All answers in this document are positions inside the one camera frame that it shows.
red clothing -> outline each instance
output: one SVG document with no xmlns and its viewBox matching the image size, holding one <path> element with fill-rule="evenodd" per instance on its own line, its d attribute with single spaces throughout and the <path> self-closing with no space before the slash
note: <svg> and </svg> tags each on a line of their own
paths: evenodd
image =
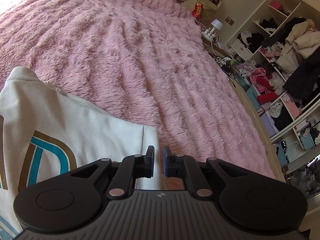
<svg viewBox="0 0 320 240">
<path fill-rule="evenodd" d="M 273 91 L 273 87 L 270 86 L 269 81 L 266 80 L 265 78 L 257 77 L 256 82 L 257 82 L 257 84 L 260 84 L 260 85 L 264 86 L 266 89 L 268 89 L 270 91 Z"/>
<path fill-rule="evenodd" d="M 257 96 L 257 101 L 261 105 L 267 102 L 272 102 L 276 100 L 278 97 L 279 96 L 275 92 L 269 92 L 264 95 Z"/>
</svg>

wall outlet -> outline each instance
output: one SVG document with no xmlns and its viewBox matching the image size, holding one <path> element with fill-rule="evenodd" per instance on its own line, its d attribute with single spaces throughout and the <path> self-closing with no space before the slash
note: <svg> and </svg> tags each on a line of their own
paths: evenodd
<svg viewBox="0 0 320 240">
<path fill-rule="evenodd" d="M 226 18 L 225 20 L 228 24 L 230 24 L 231 26 L 235 23 L 233 19 L 231 19 L 229 16 Z"/>
</svg>

white table lamp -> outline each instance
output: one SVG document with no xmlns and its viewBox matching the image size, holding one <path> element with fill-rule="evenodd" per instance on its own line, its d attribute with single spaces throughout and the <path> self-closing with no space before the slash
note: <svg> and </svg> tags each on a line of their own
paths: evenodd
<svg viewBox="0 0 320 240">
<path fill-rule="evenodd" d="M 222 29 L 223 24 L 221 22 L 219 22 L 217 19 L 215 19 L 211 24 L 212 24 L 213 28 L 210 31 L 209 36 L 211 36 L 211 35 L 214 36 L 215 33 L 217 32 L 217 30 L 221 30 Z"/>
</svg>

teal storage box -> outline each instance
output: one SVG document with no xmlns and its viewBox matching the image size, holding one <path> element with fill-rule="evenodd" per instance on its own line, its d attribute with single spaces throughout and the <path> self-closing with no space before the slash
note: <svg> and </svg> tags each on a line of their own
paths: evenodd
<svg viewBox="0 0 320 240">
<path fill-rule="evenodd" d="M 247 82 L 244 80 L 244 78 L 242 76 L 240 76 L 238 73 L 235 74 L 235 77 L 236 77 L 237 81 L 239 82 L 239 84 L 243 87 L 244 91 L 246 92 L 250 86 L 247 84 Z"/>
<path fill-rule="evenodd" d="M 249 87 L 249 89 L 246 91 L 246 94 L 249 100 L 252 102 L 254 109 L 257 111 L 260 108 L 257 101 L 257 92 L 252 87 Z"/>
<path fill-rule="evenodd" d="M 278 160 L 279 160 L 280 166 L 283 167 L 283 166 L 286 166 L 288 163 L 287 163 L 287 160 L 285 158 L 285 154 L 284 154 L 284 151 L 282 149 L 281 143 L 278 143 L 278 147 L 279 147 Z"/>
<path fill-rule="evenodd" d="M 308 133 L 307 137 L 303 137 L 302 135 L 300 136 L 300 140 L 302 142 L 302 145 L 304 147 L 304 149 L 310 150 L 311 148 L 315 147 L 315 144 L 313 142 L 313 139 L 310 135 L 310 133 Z"/>
</svg>

purple storage box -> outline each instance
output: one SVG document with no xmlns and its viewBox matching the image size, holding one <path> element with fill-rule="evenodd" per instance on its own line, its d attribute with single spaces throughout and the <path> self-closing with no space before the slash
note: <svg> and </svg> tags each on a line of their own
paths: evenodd
<svg viewBox="0 0 320 240">
<path fill-rule="evenodd" d="M 272 117 L 268 117 L 266 113 L 263 113 L 260 116 L 260 118 L 261 118 L 261 120 L 263 122 L 264 127 L 267 130 L 267 133 L 268 133 L 269 137 L 272 137 L 272 136 L 276 135 L 276 131 L 272 127 L 275 124 L 275 122 L 273 121 Z"/>
</svg>

